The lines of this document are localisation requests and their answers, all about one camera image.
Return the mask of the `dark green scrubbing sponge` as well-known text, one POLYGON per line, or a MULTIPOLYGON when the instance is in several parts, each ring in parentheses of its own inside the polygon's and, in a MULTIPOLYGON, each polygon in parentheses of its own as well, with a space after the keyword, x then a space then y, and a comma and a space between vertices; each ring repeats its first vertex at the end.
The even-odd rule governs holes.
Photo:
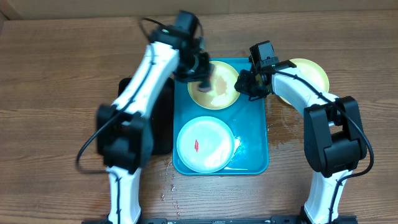
POLYGON ((202 81, 202 82, 198 85, 198 87, 197 87, 197 90, 198 90, 199 92, 202 92, 202 93, 206 93, 206 92, 211 91, 211 82, 210 82, 210 78, 211 78, 211 76, 212 76, 212 74, 213 74, 213 71, 214 71, 214 69, 215 69, 215 66, 214 66, 212 63, 210 63, 209 66, 210 66, 210 70, 209 70, 208 76, 207 76, 206 79, 205 79, 204 81, 202 81))

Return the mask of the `yellow plate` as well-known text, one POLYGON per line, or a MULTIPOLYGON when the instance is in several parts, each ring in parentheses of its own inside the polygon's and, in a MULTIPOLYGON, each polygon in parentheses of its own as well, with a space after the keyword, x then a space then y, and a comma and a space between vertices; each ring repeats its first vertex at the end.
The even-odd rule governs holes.
MULTIPOLYGON (((297 75, 307 81, 318 92, 329 92, 329 80, 325 71, 311 60, 295 58, 290 60, 295 67, 284 65, 281 72, 297 75)), ((297 111, 314 104, 325 104, 316 94, 298 79, 277 73, 273 76, 273 89, 276 95, 289 102, 297 111)))
POLYGON ((221 110, 231 106, 240 96, 234 88, 238 79, 238 72, 229 64, 221 61, 211 61, 214 65, 210 77, 211 90, 200 92, 200 82, 188 84, 188 92, 192 100, 199 106, 209 110, 221 110))

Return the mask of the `light blue plate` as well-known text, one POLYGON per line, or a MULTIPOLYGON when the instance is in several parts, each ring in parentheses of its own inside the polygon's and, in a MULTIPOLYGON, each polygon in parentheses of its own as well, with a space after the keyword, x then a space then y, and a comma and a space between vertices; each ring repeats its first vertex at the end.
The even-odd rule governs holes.
POLYGON ((223 169, 234 153, 234 136, 226 123, 211 116, 193 118, 183 125, 176 148, 182 163, 199 174, 223 169))

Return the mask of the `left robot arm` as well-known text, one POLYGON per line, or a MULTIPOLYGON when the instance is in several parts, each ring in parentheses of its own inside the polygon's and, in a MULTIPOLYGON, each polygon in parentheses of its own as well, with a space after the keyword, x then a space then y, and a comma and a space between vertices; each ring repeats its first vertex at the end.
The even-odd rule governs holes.
POLYGON ((139 181, 154 150, 150 117, 170 75, 183 82, 198 82, 210 91, 214 66, 204 52, 196 15, 180 11, 172 25, 160 23, 148 40, 142 62, 127 87, 109 106, 97 112, 97 150, 109 175, 111 210, 106 223, 137 223, 140 219, 139 181))

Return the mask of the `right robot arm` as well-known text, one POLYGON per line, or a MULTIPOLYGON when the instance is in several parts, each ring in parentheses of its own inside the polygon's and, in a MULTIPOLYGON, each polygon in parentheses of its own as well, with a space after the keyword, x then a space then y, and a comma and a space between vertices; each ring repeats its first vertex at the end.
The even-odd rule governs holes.
POLYGON ((357 223, 354 215, 339 215, 338 205, 346 181, 370 170, 355 173, 359 161, 374 155, 358 102, 323 90, 292 61, 280 61, 268 40, 249 51, 251 68, 240 71, 236 91, 249 101, 277 95, 303 116, 304 153, 313 169, 310 193, 299 215, 276 215, 271 223, 357 223))

